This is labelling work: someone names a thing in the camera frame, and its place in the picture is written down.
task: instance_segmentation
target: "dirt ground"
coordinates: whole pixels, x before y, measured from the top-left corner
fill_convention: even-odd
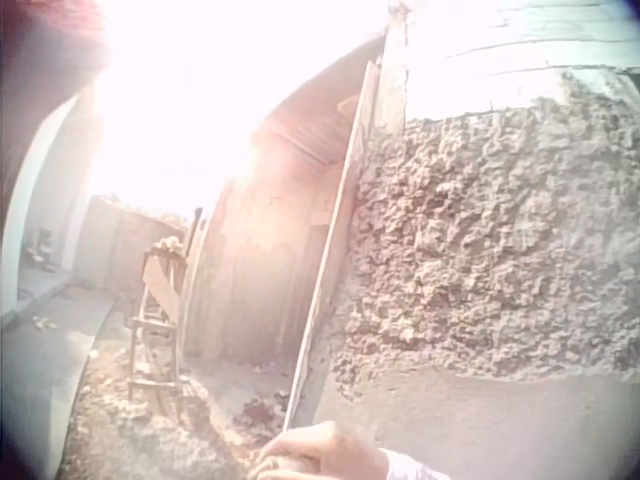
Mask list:
[[[178,419],[168,394],[136,391],[127,401],[129,342],[123,313],[112,312],[79,386],[58,479],[244,478],[254,452],[282,426],[286,374],[274,365],[186,368]],[[154,352],[148,363],[166,364],[168,341],[147,343]],[[153,371],[145,360],[138,373]]]

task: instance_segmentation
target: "wooden plank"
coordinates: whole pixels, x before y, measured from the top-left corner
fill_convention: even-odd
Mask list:
[[[322,254],[318,280],[311,301],[311,308],[307,317],[304,336],[298,363],[291,389],[291,398],[287,406],[283,430],[291,427],[295,416],[300,393],[308,374],[308,360],[313,334],[316,330],[318,318],[321,318],[331,300],[336,284],[340,278],[341,266],[349,247],[349,227],[353,214],[353,205],[358,184],[361,163],[366,155],[369,132],[376,102],[380,70],[369,62],[364,76],[360,93],[360,101],[356,110],[356,118],[349,140],[349,148],[342,170],[338,195],[333,209],[333,217],[329,226],[329,235]]]
[[[142,279],[149,293],[169,316],[171,323],[176,325],[180,312],[180,297],[169,282],[157,257],[150,257],[147,260]]]

